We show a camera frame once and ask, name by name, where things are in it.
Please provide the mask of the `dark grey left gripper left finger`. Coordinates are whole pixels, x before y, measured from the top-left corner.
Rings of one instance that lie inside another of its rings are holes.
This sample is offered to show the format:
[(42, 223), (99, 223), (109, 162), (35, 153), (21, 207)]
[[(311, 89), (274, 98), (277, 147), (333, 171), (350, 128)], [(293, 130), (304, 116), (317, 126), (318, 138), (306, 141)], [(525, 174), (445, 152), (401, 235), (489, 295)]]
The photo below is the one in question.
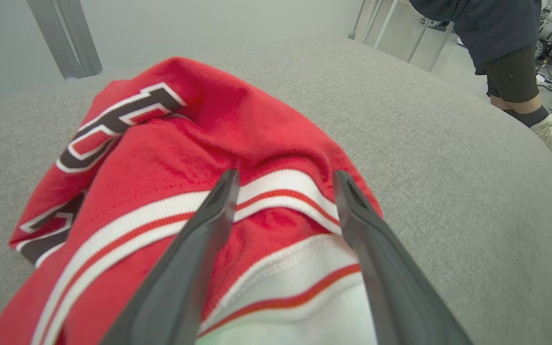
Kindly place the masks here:
[(240, 188), (227, 170), (136, 290), (99, 345), (194, 345), (215, 258)]

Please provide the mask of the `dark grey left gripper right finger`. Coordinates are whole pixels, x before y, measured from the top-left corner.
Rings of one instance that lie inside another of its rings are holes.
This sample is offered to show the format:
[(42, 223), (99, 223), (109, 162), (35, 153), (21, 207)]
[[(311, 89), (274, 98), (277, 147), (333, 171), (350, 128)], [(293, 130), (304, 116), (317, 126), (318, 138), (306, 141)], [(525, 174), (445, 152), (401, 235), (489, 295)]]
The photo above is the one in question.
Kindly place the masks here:
[(340, 229), (357, 254), (378, 345), (473, 345), (351, 175), (333, 173)]

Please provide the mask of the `red white Bulls jersey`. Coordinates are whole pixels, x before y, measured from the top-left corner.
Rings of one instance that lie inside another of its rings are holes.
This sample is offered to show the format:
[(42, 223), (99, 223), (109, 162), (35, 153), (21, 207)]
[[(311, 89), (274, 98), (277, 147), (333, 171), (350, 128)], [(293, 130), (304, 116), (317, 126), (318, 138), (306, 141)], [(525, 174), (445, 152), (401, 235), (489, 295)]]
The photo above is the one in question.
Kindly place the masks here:
[(194, 345), (377, 345), (333, 173), (379, 203), (344, 150), (295, 109), (173, 57), (111, 82), (34, 190), (10, 245), (35, 272), (0, 345), (98, 345), (227, 170), (240, 190)]

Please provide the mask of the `person's leg black legging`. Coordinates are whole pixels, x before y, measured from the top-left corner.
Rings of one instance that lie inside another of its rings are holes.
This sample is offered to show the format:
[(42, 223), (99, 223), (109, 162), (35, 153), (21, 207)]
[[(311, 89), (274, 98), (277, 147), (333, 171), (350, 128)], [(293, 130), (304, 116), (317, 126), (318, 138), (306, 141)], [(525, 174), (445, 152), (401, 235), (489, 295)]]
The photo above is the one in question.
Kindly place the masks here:
[(539, 97), (535, 46), (525, 46), (485, 64), (491, 104), (527, 127), (539, 124), (548, 110)]

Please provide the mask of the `person in dark clothes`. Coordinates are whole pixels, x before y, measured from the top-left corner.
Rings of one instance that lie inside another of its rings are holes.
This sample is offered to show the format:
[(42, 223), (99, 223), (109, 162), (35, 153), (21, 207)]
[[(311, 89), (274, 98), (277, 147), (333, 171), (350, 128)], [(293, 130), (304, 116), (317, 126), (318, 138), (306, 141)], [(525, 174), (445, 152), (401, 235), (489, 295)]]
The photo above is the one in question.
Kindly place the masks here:
[(485, 65), (538, 41), (541, 0), (409, 0), (424, 17), (453, 22), (476, 74)]

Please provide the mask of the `white metal frame leg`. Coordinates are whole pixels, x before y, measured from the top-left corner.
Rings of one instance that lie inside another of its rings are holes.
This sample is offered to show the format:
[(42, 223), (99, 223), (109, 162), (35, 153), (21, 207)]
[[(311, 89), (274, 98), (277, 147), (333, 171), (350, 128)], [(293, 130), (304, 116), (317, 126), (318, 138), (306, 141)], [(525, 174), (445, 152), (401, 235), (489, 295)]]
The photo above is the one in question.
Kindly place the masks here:
[(391, 3), (391, 6), (390, 6), (390, 9), (386, 15), (386, 18), (385, 18), (385, 21), (384, 23), (382, 24), (382, 27), (381, 27), (381, 30), (379, 32), (379, 35), (374, 43), (374, 49), (378, 49), (379, 48), (379, 45), (381, 44), (382, 42), (382, 39), (385, 37), (385, 34), (386, 34), (386, 30), (388, 29), (388, 26), (393, 18), (393, 15), (396, 11), (396, 7), (397, 5), (399, 4), (399, 0), (392, 0), (392, 3)]
[(438, 60), (440, 54), (442, 53), (442, 50), (444, 46), (446, 45), (447, 40), (450, 38), (450, 35), (453, 31), (454, 22), (449, 22), (449, 25), (447, 26), (445, 32), (443, 33), (442, 39), (440, 41), (440, 44), (438, 45), (438, 50), (434, 54), (434, 56), (431, 59), (431, 63), (428, 69), (428, 72), (431, 72), (436, 65), (436, 61)]
[(365, 31), (365, 33), (362, 37), (362, 41), (361, 41), (362, 44), (366, 43), (366, 41), (368, 39), (368, 36), (369, 36), (370, 32), (372, 31), (374, 23), (376, 22), (378, 13), (381, 10), (381, 6), (382, 6), (383, 2), (384, 2), (384, 0), (375, 0), (374, 1), (374, 7), (372, 8), (373, 9), (372, 15), (370, 16), (370, 20), (369, 20), (368, 25), (366, 27), (366, 31)]
[(362, 0), (361, 2), (361, 6), (359, 7), (359, 11), (358, 11), (358, 14), (357, 14), (357, 17), (356, 17), (356, 20), (355, 20), (355, 24), (353, 26), (353, 28), (351, 29), (351, 31), (348, 33), (348, 39), (354, 41), (355, 40), (355, 37), (356, 37), (356, 33), (357, 33), (357, 27), (359, 25), (359, 22), (361, 20), (361, 15), (364, 11), (364, 7), (365, 7), (365, 4), (366, 4), (366, 1), (367, 0)]
[(425, 19), (425, 21), (423, 22), (423, 28), (421, 29), (421, 32), (419, 34), (419, 36), (417, 37), (416, 39), (416, 42), (410, 52), (410, 54), (408, 55), (408, 59), (407, 59), (407, 63), (410, 63), (417, 51), (417, 48), (418, 46), (420, 45), (422, 39), (423, 39), (423, 36), (425, 35), (427, 29), (429, 28), (429, 25), (431, 24), (431, 20), (430, 19)]

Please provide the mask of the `grey double wall post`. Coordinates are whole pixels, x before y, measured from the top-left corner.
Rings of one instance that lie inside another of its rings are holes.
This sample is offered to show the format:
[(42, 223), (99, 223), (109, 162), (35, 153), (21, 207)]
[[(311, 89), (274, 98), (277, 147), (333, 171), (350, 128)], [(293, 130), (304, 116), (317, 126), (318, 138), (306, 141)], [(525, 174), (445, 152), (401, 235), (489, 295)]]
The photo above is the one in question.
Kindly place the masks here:
[(103, 72), (81, 0), (26, 0), (66, 81)]

